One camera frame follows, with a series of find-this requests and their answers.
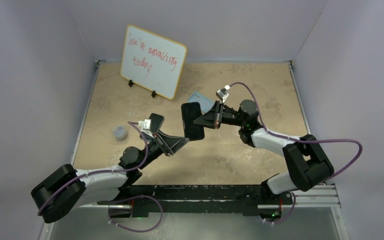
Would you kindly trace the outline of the bare black phone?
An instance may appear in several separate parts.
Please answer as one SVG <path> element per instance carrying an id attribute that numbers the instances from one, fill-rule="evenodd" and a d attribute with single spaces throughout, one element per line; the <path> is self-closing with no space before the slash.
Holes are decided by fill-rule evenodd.
<path id="1" fill-rule="evenodd" d="M 157 113 L 151 113 L 148 119 L 151 120 L 150 131 L 152 133 L 157 133 L 165 120 L 164 116 Z"/>

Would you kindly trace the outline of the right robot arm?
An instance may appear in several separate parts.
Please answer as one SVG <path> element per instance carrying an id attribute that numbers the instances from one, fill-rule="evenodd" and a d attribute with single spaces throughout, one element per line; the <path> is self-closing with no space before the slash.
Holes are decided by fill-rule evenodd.
<path id="1" fill-rule="evenodd" d="M 222 124 L 238 126 L 244 144 L 284 157 L 287 172 L 277 173 L 261 183 L 260 196 L 268 204 L 274 203 L 284 192 L 306 192 L 333 175 L 334 167 L 313 135 L 298 138 L 269 132 L 259 123 L 259 116 L 253 100 L 243 100 L 238 110 L 217 100 L 193 122 L 210 129 L 218 129 Z"/>

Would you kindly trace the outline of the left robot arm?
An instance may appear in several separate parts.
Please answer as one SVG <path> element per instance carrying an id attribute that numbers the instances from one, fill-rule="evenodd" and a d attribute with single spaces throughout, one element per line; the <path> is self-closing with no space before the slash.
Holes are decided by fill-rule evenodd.
<path id="1" fill-rule="evenodd" d="M 129 199 L 127 187 L 142 176 L 141 169 L 161 155 L 174 155 L 189 142 L 188 137 L 159 130 L 143 149 L 127 147 L 119 162 L 111 167 L 84 170 L 64 164 L 32 189 L 37 214 L 50 224 L 83 205 L 105 201 L 122 205 Z"/>

